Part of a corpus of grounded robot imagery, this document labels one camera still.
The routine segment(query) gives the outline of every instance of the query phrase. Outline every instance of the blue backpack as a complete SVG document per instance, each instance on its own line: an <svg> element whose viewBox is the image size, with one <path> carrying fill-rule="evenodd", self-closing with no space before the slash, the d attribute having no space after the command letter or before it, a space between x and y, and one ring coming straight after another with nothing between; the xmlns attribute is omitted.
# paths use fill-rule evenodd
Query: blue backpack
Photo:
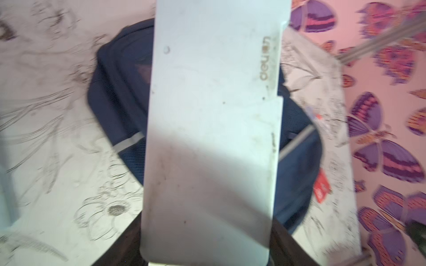
<svg viewBox="0 0 426 266"><path fill-rule="evenodd" d="M129 170L144 183L154 20L128 26L97 52L98 64L87 93L93 113ZM290 98L279 73L283 96L280 153L273 214L292 233L308 209L319 172L318 131Z"/></svg>

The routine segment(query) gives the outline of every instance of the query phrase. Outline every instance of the red tag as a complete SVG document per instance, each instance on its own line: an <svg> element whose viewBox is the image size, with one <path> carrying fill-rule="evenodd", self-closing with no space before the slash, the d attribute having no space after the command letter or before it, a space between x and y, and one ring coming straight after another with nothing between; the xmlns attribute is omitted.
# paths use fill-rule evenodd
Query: red tag
<svg viewBox="0 0 426 266"><path fill-rule="evenodd" d="M317 180L314 184L314 193L319 203L325 200L325 197L330 192L330 183L324 174L324 171L320 168Z"/></svg>

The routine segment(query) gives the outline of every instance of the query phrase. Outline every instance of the gray stripe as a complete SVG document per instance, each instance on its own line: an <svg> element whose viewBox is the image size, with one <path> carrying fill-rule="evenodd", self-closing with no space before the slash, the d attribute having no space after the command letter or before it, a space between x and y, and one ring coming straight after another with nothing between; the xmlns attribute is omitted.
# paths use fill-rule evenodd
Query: gray stripe
<svg viewBox="0 0 426 266"><path fill-rule="evenodd" d="M279 151L278 161L280 162L287 156L290 152L292 152L302 141L304 141L310 133L315 130L313 125L308 125L305 127L292 141L290 141L281 151Z"/></svg>
<svg viewBox="0 0 426 266"><path fill-rule="evenodd" d="M142 134L142 132L138 132L134 134L133 136L129 137L128 139L125 139L117 144L115 144L112 148L115 150L115 152L119 153L130 146L135 145L138 143L141 139L143 139L145 136Z"/></svg>

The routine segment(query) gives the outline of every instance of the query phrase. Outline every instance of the white plastic board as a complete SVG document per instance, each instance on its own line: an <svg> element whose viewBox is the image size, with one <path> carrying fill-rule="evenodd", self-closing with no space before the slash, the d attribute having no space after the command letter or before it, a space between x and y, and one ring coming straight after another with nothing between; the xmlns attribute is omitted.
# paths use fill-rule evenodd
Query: white plastic board
<svg viewBox="0 0 426 266"><path fill-rule="evenodd" d="M289 0L159 0L141 253L178 265L268 261Z"/></svg>

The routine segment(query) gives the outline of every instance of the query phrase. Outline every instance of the butterfly wallpaper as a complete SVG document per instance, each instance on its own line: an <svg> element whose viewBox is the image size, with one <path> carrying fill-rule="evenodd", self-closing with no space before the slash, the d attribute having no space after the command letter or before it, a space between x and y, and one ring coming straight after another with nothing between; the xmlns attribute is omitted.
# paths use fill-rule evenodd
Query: butterfly wallpaper
<svg viewBox="0 0 426 266"><path fill-rule="evenodd" d="M311 0L292 7L291 27L338 55L426 13L426 0ZM426 30L343 66L361 245L375 266L426 265L406 233L412 221L426 224L425 69Z"/></svg>

